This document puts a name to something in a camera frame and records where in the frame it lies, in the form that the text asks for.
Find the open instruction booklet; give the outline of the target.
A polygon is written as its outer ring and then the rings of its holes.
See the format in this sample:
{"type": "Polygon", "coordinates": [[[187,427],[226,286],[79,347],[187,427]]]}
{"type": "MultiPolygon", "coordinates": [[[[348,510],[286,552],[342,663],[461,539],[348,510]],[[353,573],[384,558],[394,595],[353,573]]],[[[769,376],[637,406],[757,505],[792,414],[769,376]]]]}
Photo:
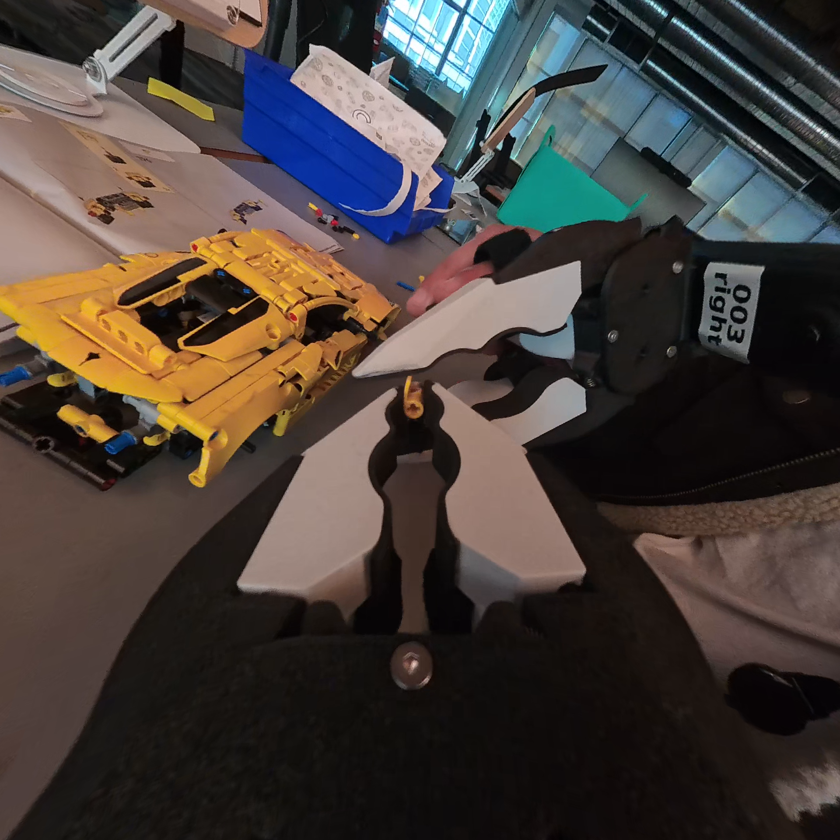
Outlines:
{"type": "Polygon", "coordinates": [[[328,255],[342,248],[213,156],[144,148],[5,102],[1,153],[3,287],[188,250],[220,229],[276,229],[328,255]]]}

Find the dark ceiling pipes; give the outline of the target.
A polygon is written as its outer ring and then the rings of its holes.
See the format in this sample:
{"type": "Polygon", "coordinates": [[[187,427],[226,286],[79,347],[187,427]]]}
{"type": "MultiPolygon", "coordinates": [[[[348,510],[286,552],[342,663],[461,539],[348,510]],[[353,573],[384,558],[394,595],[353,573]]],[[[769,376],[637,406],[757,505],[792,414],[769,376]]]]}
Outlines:
{"type": "Polygon", "coordinates": [[[631,66],[786,185],[806,192],[814,201],[820,191],[838,193],[838,177],[785,139],[719,85],[690,69],[666,49],[654,46],[635,24],[611,9],[593,6],[583,30],[602,45],[629,60],[631,66]]]}

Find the yellow paper strip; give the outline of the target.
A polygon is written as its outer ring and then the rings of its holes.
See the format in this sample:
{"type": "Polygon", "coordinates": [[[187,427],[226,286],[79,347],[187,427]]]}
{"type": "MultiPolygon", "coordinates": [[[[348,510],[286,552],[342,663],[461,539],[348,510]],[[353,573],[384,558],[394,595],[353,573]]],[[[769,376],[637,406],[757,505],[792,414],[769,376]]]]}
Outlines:
{"type": "Polygon", "coordinates": [[[146,90],[152,97],[171,102],[200,120],[215,121],[215,111],[212,106],[162,80],[150,77],[147,81],[146,90]]]}

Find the large paned window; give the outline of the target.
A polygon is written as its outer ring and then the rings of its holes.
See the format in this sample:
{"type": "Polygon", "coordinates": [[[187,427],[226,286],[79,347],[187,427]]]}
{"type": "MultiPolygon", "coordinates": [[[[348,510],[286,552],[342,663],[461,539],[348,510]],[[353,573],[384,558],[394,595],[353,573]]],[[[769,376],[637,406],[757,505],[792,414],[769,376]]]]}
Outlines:
{"type": "Polygon", "coordinates": [[[475,81],[511,1],[391,1],[383,41],[423,79],[464,95],[475,81]]]}

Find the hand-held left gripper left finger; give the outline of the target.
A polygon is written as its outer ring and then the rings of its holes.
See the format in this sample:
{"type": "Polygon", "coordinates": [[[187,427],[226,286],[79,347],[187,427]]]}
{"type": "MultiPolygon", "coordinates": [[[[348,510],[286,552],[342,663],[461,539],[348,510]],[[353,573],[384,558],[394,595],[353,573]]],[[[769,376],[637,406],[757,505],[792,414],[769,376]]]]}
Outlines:
{"type": "Polygon", "coordinates": [[[398,630],[402,561],[385,483],[404,419],[391,388],[306,450],[238,578],[241,592],[331,603],[358,633],[398,630]]]}

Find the wooden tilting book stand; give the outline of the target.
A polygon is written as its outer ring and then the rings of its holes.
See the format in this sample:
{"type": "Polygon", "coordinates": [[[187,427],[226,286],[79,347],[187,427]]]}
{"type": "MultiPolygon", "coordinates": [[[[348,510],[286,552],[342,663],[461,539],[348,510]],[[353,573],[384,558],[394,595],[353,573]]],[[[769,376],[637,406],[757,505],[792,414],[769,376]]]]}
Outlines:
{"type": "Polygon", "coordinates": [[[478,185],[475,183],[476,177],[492,161],[497,147],[502,144],[510,131],[522,119],[525,113],[530,110],[538,98],[546,93],[597,81],[606,69],[607,65],[601,64],[586,66],[576,70],[567,70],[560,74],[546,77],[527,88],[501,114],[489,132],[484,134],[481,134],[479,131],[476,132],[476,141],[468,158],[469,168],[462,176],[456,178],[453,195],[477,196],[479,194],[478,185]]]}

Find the instruction board on stand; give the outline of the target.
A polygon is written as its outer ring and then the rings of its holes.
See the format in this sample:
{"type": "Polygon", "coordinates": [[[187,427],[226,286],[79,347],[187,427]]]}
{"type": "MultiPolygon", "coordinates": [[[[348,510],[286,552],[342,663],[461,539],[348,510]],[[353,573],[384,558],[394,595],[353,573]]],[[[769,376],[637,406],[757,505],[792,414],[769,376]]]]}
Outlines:
{"type": "Polygon", "coordinates": [[[192,140],[115,87],[113,80],[177,22],[201,28],[236,47],[256,46],[268,23],[269,3],[260,2],[262,26],[241,20],[229,28],[211,28],[164,1],[146,2],[80,66],[2,46],[2,103],[51,112],[85,130],[158,151],[197,154],[199,147],[192,140]]]}
{"type": "Polygon", "coordinates": [[[241,20],[249,25],[263,25],[260,1],[166,1],[164,4],[201,19],[211,28],[229,28],[241,20]]]}

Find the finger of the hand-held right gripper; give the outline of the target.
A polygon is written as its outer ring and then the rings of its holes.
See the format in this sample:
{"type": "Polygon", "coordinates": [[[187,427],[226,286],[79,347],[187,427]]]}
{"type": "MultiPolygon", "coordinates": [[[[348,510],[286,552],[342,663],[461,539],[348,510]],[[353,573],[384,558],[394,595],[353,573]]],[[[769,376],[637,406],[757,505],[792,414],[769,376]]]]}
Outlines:
{"type": "Polygon", "coordinates": [[[585,389],[567,364],[499,359],[481,380],[458,382],[451,392],[523,447],[534,446],[586,411],[585,389]]]}
{"type": "Polygon", "coordinates": [[[579,260],[505,282],[472,280],[386,339],[352,375],[425,371],[447,355],[481,351],[510,334],[554,334],[565,327],[581,290],[579,260]]]}

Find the person's right hand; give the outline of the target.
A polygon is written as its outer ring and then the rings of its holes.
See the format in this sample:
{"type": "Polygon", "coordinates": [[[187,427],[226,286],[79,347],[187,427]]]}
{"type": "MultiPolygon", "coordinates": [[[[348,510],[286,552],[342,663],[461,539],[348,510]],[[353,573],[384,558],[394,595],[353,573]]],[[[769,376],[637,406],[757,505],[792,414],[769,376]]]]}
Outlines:
{"type": "Polygon", "coordinates": [[[530,227],[517,227],[504,224],[493,224],[486,227],[466,244],[460,246],[448,255],[414,291],[406,302],[407,313],[417,318],[431,307],[453,295],[460,288],[471,281],[490,277],[495,267],[490,260],[479,261],[476,252],[485,247],[486,242],[506,235],[510,231],[516,232],[516,237],[528,236],[533,242],[540,238],[540,231],[530,227]]]}

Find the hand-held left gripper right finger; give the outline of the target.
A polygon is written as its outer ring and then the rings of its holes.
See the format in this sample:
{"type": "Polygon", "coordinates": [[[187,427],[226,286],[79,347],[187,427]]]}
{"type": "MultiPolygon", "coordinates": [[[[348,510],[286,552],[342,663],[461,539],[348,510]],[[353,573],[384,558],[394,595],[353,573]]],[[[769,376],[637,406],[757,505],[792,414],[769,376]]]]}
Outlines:
{"type": "Polygon", "coordinates": [[[423,420],[444,482],[423,573],[429,630],[466,634],[497,602],[519,605],[585,579],[585,565],[535,474],[526,411],[487,419],[440,384],[425,384],[423,420]]]}

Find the small cluster of brick pieces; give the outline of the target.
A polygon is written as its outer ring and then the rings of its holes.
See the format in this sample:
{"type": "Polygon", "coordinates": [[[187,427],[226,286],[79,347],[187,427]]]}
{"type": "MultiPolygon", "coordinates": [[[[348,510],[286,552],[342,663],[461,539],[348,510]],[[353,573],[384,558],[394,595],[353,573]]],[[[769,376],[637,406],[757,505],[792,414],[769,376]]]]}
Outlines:
{"type": "Polygon", "coordinates": [[[317,224],[329,228],[334,233],[346,234],[355,240],[360,239],[360,235],[350,226],[343,224],[337,215],[326,213],[315,203],[308,203],[308,208],[313,214],[314,220],[317,224]]]}

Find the yellow toy brick car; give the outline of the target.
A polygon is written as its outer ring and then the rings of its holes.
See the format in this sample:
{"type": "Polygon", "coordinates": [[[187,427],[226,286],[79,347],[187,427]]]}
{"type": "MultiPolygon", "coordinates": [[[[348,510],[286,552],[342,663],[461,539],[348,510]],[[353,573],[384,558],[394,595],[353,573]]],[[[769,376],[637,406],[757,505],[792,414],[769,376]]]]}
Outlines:
{"type": "Polygon", "coordinates": [[[2,288],[36,356],[2,373],[2,431],[100,490],[162,451],[205,488],[259,428],[283,436],[386,339],[375,285],[275,229],[123,255],[2,288]]]}

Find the person's right forearm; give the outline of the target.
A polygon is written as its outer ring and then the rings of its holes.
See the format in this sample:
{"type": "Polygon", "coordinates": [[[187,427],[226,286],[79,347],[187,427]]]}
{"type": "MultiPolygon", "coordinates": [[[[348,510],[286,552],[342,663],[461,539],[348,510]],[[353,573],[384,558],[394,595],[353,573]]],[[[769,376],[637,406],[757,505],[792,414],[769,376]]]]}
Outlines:
{"type": "Polygon", "coordinates": [[[838,398],[707,354],[543,453],[596,501],[675,508],[837,485],[838,446],[838,398]]]}

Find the blue plastic bin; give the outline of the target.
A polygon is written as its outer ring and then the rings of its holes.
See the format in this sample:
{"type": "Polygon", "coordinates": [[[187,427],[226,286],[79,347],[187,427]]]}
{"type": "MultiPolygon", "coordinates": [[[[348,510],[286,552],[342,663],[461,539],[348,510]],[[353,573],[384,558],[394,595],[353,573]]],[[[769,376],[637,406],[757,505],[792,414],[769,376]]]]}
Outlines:
{"type": "Polygon", "coordinates": [[[386,244],[438,224],[455,180],[440,166],[429,204],[417,174],[291,82],[292,69],[245,53],[243,139],[255,151],[386,244]]]}

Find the black monitor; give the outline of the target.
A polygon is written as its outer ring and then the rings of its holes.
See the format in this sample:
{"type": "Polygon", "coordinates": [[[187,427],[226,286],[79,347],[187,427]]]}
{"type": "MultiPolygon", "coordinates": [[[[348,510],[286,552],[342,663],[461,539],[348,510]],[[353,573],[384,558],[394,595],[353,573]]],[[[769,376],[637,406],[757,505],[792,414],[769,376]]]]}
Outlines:
{"type": "Polygon", "coordinates": [[[374,56],[378,1],[271,1],[263,54],[299,67],[313,46],[324,46],[367,71],[374,56]]]}

